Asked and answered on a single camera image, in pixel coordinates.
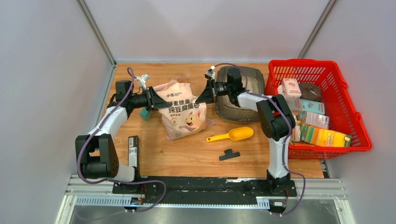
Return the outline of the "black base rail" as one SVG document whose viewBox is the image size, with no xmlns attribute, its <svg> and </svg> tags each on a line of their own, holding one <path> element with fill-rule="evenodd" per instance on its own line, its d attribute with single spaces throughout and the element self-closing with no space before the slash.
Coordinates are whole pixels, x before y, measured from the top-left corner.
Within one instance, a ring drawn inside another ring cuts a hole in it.
<svg viewBox="0 0 396 224">
<path fill-rule="evenodd" d="M 292 180 L 277 186 L 266 179 L 176 176 L 140 177 L 134 185 L 116 183 L 112 193 L 140 195 L 144 205 L 258 205 L 275 208 L 277 213 L 285 209 L 289 198 L 297 196 Z"/>
</svg>

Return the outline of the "pink white carton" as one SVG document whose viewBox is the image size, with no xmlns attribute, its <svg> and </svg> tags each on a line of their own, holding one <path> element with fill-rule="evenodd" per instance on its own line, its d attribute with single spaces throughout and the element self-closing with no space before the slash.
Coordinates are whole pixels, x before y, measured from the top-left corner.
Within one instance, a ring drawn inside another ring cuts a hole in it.
<svg viewBox="0 0 396 224">
<path fill-rule="evenodd" d="M 286 98 L 300 98 L 302 96 L 298 81 L 294 78 L 283 78 L 277 91 Z"/>
</svg>

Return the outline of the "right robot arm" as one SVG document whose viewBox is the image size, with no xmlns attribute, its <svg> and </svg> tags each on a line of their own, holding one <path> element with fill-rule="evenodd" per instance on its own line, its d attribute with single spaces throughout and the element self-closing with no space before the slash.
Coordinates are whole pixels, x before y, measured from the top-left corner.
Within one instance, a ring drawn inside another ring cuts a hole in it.
<svg viewBox="0 0 396 224">
<path fill-rule="evenodd" d="M 205 73 L 207 83 L 196 102 L 214 103 L 217 97 L 228 96 L 233 105 L 258 113 L 261 129 L 269 140 L 270 162 L 265 180 L 266 189 L 276 196 L 291 182 L 288 146 L 296 122 L 284 96 L 266 96 L 247 90 L 240 73 L 238 67 L 230 68 L 226 81 L 216 82 L 215 66 L 212 66 Z"/>
</svg>

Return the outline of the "yellow plastic scoop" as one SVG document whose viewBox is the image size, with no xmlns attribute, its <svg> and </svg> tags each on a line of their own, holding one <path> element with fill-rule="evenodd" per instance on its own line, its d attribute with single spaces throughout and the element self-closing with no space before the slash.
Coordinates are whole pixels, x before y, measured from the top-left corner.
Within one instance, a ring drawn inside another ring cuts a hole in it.
<svg viewBox="0 0 396 224">
<path fill-rule="evenodd" d="M 253 134 L 254 131 L 252 128 L 239 127 L 239 128 L 231 129 L 228 133 L 225 134 L 208 137 L 206 138 L 206 142 L 210 143 L 210 142 L 226 140 L 226 139 L 230 139 L 232 141 L 239 141 L 250 138 L 253 136 Z"/>
</svg>

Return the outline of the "teal pink box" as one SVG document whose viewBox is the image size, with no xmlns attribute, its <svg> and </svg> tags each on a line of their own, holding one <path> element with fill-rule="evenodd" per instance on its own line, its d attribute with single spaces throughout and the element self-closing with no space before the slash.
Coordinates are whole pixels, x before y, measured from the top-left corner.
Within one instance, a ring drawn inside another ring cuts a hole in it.
<svg viewBox="0 0 396 224">
<path fill-rule="evenodd" d="M 286 98 L 285 99 L 290 110 L 296 112 L 312 112 L 325 115 L 325 104 L 321 102 L 300 99 L 300 98 Z"/>
</svg>

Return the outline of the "yellow sponge pack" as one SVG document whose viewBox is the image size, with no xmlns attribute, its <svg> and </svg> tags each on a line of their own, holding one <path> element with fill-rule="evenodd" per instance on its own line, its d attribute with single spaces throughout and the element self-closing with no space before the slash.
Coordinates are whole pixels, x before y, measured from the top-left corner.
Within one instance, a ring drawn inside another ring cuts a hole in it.
<svg viewBox="0 0 396 224">
<path fill-rule="evenodd" d="M 319 147 L 349 147 L 352 136 L 321 127 L 302 124 L 300 140 Z"/>
</svg>

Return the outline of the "black flat box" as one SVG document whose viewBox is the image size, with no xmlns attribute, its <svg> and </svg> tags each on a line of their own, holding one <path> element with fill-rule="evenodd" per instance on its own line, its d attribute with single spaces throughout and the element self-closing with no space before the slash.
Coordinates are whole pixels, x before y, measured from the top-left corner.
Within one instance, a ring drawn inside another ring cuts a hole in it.
<svg viewBox="0 0 396 224">
<path fill-rule="evenodd" d="M 139 137 L 137 135 L 128 138 L 128 166 L 137 169 L 139 167 Z"/>
</svg>

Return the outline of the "brown round container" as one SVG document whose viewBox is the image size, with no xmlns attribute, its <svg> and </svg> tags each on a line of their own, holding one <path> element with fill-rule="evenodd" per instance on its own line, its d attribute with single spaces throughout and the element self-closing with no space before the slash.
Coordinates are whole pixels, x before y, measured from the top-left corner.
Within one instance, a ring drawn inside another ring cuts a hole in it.
<svg viewBox="0 0 396 224">
<path fill-rule="evenodd" d="M 299 83 L 301 99 L 318 102 L 322 97 L 321 90 L 313 83 Z"/>
</svg>

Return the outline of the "red plastic basket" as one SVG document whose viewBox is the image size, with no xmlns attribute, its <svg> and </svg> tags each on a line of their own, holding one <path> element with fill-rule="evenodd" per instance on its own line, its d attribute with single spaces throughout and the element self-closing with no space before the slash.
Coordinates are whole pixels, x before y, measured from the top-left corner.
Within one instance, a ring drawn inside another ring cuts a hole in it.
<svg viewBox="0 0 396 224">
<path fill-rule="evenodd" d="M 349 147 L 319 147 L 309 144 L 289 146 L 289 159 L 328 160 L 353 152 L 366 152 L 372 143 L 349 96 L 348 84 L 334 61 L 313 59 L 272 60 L 268 64 L 269 74 L 265 92 L 278 94 L 277 88 L 284 78 L 295 78 L 299 82 L 313 83 L 319 87 L 325 105 L 325 114 L 330 118 L 330 129 L 350 135 Z"/>
</svg>

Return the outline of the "grey litter box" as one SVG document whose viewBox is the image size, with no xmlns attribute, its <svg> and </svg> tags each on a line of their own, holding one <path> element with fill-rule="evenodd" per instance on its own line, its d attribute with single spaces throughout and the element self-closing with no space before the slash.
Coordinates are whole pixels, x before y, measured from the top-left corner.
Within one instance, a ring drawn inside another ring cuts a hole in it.
<svg viewBox="0 0 396 224">
<path fill-rule="evenodd" d="M 243 87 L 247 87 L 253 93 L 265 94 L 265 80 L 259 69 L 252 67 L 241 67 L 240 74 Z M 217 98 L 215 112 L 223 120 L 237 123 L 251 123 L 259 121 L 258 113 L 241 107 L 236 107 L 229 101 L 228 96 Z"/>
</svg>

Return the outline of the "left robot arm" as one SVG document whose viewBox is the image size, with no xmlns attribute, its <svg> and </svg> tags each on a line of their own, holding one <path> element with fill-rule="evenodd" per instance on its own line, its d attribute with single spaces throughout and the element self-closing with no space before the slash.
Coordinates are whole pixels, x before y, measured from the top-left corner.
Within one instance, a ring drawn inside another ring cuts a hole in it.
<svg viewBox="0 0 396 224">
<path fill-rule="evenodd" d="M 88 184 L 104 181 L 124 182 L 132 194 L 141 191 L 143 182 L 135 176 L 135 168 L 121 164 L 117 156 L 113 138 L 134 109 L 163 109 L 170 103 L 149 87 L 142 93 L 133 93 L 133 82 L 117 81 L 116 92 L 111 97 L 105 116 L 86 135 L 75 140 L 77 170 L 81 180 Z"/>
</svg>

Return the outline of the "white patterned box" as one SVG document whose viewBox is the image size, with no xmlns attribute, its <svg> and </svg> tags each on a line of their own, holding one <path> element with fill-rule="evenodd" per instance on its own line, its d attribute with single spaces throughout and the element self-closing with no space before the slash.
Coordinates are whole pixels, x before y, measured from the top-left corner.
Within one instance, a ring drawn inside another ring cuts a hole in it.
<svg viewBox="0 0 396 224">
<path fill-rule="evenodd" d="M 330 118 L 325 115 L 321 115 L 318 113 L 314 112 L 307 112 L 307 111 L 302 111 L 297 117 L 302 123 L 311 125 L 311 126 L 316 126 L 316 127 L 321 127 L 324 129 L 329 128 L 329 123 L 330 123 Z"/>
</svg>

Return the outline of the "black bag clip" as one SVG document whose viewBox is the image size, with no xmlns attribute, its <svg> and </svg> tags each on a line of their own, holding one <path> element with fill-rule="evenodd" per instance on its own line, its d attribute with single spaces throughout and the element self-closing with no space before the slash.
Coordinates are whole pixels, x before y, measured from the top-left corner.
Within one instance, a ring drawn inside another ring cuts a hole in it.
<svg viewBox="0 0 396 224">
<path fill-rule="evenodd" d="M 219 161 L 229 160 L 236 157 L 240 157 L 240 152 L 234 152 L 232 149 L 226 149 L 224 154 L 219 156 Z"/>
</svg>

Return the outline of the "pink cat litter bag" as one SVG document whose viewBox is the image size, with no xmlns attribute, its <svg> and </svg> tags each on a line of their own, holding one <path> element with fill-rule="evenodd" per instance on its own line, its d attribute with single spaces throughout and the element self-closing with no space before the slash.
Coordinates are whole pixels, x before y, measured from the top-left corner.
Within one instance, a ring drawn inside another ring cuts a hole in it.
<svg viewBox="0 0 396 224">
<path fill-rule="evenodd" d="M 169 103 L 158 110 L 162 115 L 167 140 L 197 134 L 215 124 L 214 120 L 207 118 L 206 103 L 196 103 L 198 97 L 193 95 L 190 84 L 178 81 L 188 76 L 184 74 L 154 87 L 158 96 Z"/>
</svg>

